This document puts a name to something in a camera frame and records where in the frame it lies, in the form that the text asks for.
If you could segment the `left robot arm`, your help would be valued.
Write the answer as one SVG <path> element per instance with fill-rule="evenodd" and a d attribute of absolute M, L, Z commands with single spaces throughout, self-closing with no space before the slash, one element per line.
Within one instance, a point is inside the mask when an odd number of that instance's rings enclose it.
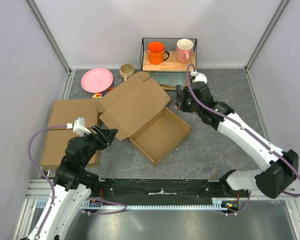
<path fill-rule="evenodd" d="M 99 177 L 86 166 L 96 152 L 112 144 L 118 130 L 74 124 L 73 132 L 54 179 L 48 181 L 51 193 L 28 240 L 63 240 L 86 199 L 100 191 Z"/>

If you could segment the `yellow red smiley toy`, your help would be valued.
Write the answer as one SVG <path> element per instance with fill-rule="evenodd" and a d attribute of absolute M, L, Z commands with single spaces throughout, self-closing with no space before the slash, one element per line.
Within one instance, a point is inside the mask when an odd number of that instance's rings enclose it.
<path fill-rule="evenodd" d="M 99 92 L 99 93 L 95 93 L 92 98 L 93 99 L 100 99 L 104 96 L 104 93 L 103 92 Z"/>

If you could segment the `pink ceramic mug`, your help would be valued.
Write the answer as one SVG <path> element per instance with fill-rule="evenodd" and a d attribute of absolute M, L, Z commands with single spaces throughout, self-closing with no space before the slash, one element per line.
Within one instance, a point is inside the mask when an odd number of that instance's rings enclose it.
<path fill-rule="evenodd" d="M 180 63 L 186 63 L 190 59 L 193 48 L 194 43 L 190 39 L 183 38 L 178 40 L 176 43 L 177 60 Z"/>

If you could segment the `orange enamel mug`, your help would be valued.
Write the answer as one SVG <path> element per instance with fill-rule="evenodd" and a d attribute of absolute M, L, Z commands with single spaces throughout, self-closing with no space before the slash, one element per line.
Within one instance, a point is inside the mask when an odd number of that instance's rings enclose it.
<path fill-rule="evenodd" d="M 158 65 L 170 57 L 170 53 L 165 50 L 165 46 L 160 41 L 152 41 L 147 45 L 148 61 L 153 65 Z"/>

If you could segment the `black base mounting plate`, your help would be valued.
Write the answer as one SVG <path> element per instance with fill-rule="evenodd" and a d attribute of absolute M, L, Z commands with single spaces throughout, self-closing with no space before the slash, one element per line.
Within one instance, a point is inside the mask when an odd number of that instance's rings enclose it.
<path fill-rule="evenodd" d="M 92 190 L 93 197 L 121 197 L 152 194 L 199 196 L 204 198 L 245 198 L 248 190 L 233 190 L 223 180 L 104 178 Z"/>

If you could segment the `green ceramic tray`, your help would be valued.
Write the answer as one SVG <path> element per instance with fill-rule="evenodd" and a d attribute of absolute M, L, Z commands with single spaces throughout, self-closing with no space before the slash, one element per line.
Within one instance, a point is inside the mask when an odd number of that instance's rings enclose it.
<path fill-rule="evenodd" d="M 150 77 L 158 84 L 170 87 L 186 84 L 186 74 L 184 72 L 151 72 Z"/>

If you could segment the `folded flat cardboard box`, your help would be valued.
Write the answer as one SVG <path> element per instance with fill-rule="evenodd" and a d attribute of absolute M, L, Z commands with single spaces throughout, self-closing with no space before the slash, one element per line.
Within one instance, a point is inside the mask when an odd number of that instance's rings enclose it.
<path fill-rule="evenodd" d="M 98 111 L 99 100 L 93 98 L 56 100 L 53 104 L 48 126 L 73 124 L 77 118 L 84 118 L 85 127 L 102 126 Z M 40 165 L 45 170 L 56 170 L 65 155 L 68 141 L 78 135 L 64 127 L 50 129 L 47 133 Z"/>

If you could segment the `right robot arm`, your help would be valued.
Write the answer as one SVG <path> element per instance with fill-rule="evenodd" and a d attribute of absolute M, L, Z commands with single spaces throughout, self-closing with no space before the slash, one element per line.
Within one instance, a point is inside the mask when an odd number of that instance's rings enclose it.
<path fill-rule="evenodd" d="M 242 148 L 258 165 L 258 170 L 231 170 L 223 175 L 219 191 L 225 197 L 239 190 L 259 190 L 275 199 L 286 193 L 298 177 L 298 154 L 283 151 L 245 124 L 225 102 L 215 101 L 204 82 L 193 82 L 191 87 L 178 85 L 175 92 L 176 108 L 195 113 L 203 123 L 227 136 Z"/>

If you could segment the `beige ceramic mug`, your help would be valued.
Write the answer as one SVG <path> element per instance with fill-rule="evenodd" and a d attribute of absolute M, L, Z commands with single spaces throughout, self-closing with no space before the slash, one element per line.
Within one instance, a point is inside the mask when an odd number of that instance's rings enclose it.
<path fill-rule="evenodd" d="M 120 66 L 119 74 L 123 81 L 125 82 L 128 78 L 136 73 L 135 67 L 130 63 L 125 63 Z"/>

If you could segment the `brown cardboard box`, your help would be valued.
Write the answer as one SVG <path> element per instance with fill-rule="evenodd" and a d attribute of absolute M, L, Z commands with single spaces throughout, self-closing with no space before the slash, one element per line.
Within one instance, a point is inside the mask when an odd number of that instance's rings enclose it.
<path fill-rule="evenodd" d="M 101 98 L 100 120 L 117 129 L 116 138 L 129 141 L 156 167 L 191 132 L 172 112 L 170 96 L 145 71 L 132 75 Z"/>

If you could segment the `pink plastic plate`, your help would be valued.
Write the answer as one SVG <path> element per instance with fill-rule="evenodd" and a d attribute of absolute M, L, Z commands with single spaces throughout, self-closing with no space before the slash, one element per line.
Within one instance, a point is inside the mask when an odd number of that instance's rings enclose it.
<path fill-rule="evenodd" d="M 107 90 L 113 83 L 113 74 L 106 68 L 94 68 L 88 70 L 81 78 L 80 84 L 88 93 L 101 93 Z"/>

